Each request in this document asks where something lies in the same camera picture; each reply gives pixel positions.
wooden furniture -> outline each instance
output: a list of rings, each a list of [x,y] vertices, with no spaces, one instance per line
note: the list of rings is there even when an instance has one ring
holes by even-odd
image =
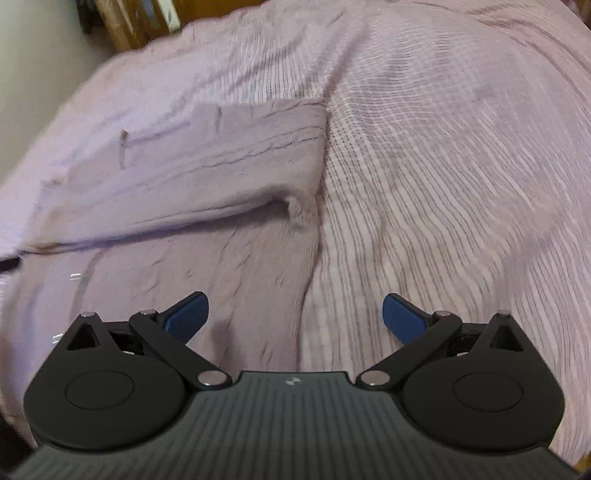
[[[133,50],[199,18],[222,17],[263,0],[95,0],[118,51]]]

